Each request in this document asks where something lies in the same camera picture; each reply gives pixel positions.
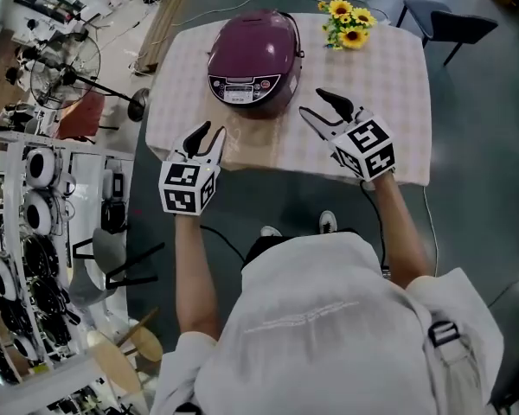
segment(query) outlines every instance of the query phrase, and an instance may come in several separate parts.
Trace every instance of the purple rice cooker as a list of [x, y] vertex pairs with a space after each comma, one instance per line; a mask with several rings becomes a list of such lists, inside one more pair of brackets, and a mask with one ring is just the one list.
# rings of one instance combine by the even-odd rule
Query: purple rice cooker
[[256, 10], [229, 20], [211, 49], [209, 87], [246, 118], [277, 117], [298, 86], [304, 52], [290, 14]]

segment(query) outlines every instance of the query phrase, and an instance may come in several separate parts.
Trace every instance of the gray floor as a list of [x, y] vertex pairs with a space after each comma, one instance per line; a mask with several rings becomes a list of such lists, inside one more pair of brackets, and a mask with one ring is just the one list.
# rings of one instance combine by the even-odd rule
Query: gray floor
[[[206, 10], [244, 0], [186, 0], [181, 21]], [[439, 239], [439, 274], [461, 266], [486, 303], [519, 278], [519, 14], [491, 0], [439, 0], [454, 11], [487, 16], [500, 26], [476, 46], [464, 46], [447, 68], [452, 49], [429, 43], [426, 63], [432, 96], [432, 174], [427, 188]], [[395, 22], [401, 0], [369, 0]], [[247, 9], [271, 7], [315, 12], [308, 0], [254, 0]], [[205, 16], [185, 28], [212, 22], [234, 12]], [[403, 28], [419, 34], [410, 16]], [[161, 255], [138, 275], [158, 273], [158, 283], [128, 290], [130, 312], [139, 317], [152, 306], [161, 315], [151, 325], [166, 349], [178, 336], [174, 310], [172, 218], [162, 212], [157, 193], [160, 162], [147, 149], [144, 128], [138, 141], [131, 190], [129, 252], [158, 241]], [[434, 257], [422, 188], [402, 192]], [[221, 174], [221, 188], [203, 215], [203, 223], [223, 232], [246, 253], [265, 224], [285, 234], [314, 233], [318, 214], [335, 211], [341, 226], [353, 226], [375, 246], [381, 245], [373, 210], [359, 188], [315, 176], [244, 170]], [[226, 318], [240, 294], [240, 261], [215, 235], [207, 234], [208, 259]], [[501, 395], [519, 368], [519, 284], [491, 307], [505, 336], [505, 355], [495, 389]]]

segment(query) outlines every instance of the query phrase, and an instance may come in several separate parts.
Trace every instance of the fan base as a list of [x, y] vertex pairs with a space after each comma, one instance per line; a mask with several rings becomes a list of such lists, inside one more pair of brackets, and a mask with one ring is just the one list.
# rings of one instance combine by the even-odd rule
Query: fan base
[[146, 110], [149, 94], [150, 89], [143, 87], [142, 89], [138, 89], [132, 96], [132, 99], [137, 102], [129, 103], [129, 107], [127, 108], [127, 114], [132, 121], [139, 122], [144, 118], [144, 111]]

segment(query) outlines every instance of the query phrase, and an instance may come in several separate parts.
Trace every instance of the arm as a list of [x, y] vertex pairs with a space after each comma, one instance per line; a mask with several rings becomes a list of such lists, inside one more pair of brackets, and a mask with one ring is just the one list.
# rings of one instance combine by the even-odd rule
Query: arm
[[374, 179], [373, 184], [387, 245], [390, 277], [406, 289], [417, 277], [431, 275], [425, 248], [392, 172], [385, 172]]
[[200, 219], [175, 216], [176, 315], [184, 332], [220, 335], [217, 297], [202, 241]]

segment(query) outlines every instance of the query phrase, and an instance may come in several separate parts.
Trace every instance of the electric fan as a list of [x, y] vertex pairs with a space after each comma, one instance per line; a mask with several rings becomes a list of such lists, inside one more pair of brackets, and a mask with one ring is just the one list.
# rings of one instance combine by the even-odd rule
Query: electric fan
[[129, 102], [132, 121], [140, 121], [148, 101], [148, 88], [132, 98], [96, 82], [100, 70], [100, 50], [88, 35], [61, 35], [40, 52], [31, 70], [30, 87], [36, 102], [48, 109], [65, 109], [77, 103], [93, 88]]

